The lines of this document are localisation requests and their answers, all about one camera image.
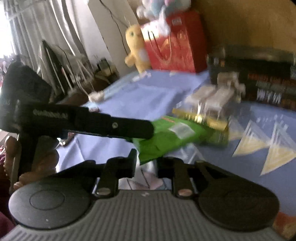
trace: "stuffed animal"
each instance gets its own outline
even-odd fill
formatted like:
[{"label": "stuffed animal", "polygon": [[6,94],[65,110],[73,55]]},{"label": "stuffed animal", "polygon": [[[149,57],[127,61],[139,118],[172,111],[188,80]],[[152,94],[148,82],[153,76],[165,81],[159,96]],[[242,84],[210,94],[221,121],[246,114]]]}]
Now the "stuffed animal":
[{"label": "stuffed animal", "polygon": [[151,63],[145,49],[145,41],[138,24],[130,26],[126,30],[126,42],[131,50],[130,54],[125,58],[127,66],[136,66],[139,73],[151,68]]},{"label": "stuffed animal", "polygon": [[185,11],[191,6],[191,0],[142,0],[143,6],[137,8],[139,18],[158,20],[158,31],[163,36],[170,34],[166,17],[177,11]]}]

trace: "bag handle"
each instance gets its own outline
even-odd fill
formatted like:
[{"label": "bag handle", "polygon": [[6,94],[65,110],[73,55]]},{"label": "bag handle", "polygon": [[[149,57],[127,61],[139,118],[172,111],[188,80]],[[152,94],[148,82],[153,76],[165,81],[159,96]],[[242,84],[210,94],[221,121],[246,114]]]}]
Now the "bag handle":
[{"label": "bag handle", "polygon": [[160,49],[159,49],[159,46],[156,42],[156,39],[155,39],[155,36],[154,36],[154,33],[151,31],[152,35],[153,35],[153,39],[154,39],[154,42],[156,44],[156,47],[157,47],[157,50],[158,50],[158,53],[155,51],[154,47],[152,46],[152,41],[151,41],[151,38],[150,38],[150,31],[148,30],[148,37],[149,37],[149,41],[150,41],[150,45],[151,45],[151,48],[155,54],[155,56],[157,57],[157,59],[160,61],[160,62],[163,62],[164,64],[169,64],[169,62],[171,61],[172,59],[172,38],[171,38],[171,34],[169,36],[169,46],[170,46],[170,57],[165,60],[165,59],[162,59],[161,58],[161,52],[160,52]]}]

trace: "white and blue plush toy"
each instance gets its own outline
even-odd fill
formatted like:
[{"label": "white and blue plush toy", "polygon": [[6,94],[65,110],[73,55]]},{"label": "white and blue plush toy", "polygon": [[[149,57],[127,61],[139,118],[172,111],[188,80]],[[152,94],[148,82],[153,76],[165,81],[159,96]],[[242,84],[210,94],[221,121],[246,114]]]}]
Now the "white and blue plush toy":
[{"label": "white and blue plush toy", "polygon": [[191,0],[142,0],[143,6],[137,8],[139,18],[158,20],[158,30],[163,36],[170,34],[166,17],[178,11],[185,11],[191,6]]}]

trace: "gray gripper base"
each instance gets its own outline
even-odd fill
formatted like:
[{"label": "gray gripper base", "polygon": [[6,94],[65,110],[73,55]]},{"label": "gray gripper base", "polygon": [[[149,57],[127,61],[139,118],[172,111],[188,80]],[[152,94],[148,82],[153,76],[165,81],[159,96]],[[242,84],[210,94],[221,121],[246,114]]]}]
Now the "gray gripper base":
[{"label": "gray gripper base", "polygon": [[272,228],[240,233],[207,220],[192,200],[171,191],[121,190],[96,201],[77,222],[56,230],[17,226],[2,241],[284,241]]}]

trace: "red paper bag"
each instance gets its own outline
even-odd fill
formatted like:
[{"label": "red paper bag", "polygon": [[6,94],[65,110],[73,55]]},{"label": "red paper bag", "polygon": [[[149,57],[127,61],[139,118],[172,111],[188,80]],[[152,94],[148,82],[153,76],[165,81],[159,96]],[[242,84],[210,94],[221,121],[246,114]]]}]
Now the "red paper bag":
[{"label": "red paper bag", "polygon": [[157,21],[141,26],[152,69],[198,73],[207,68],[207,46],[200,16],[196,11],[169,16],[171,33],[159,35]]}]

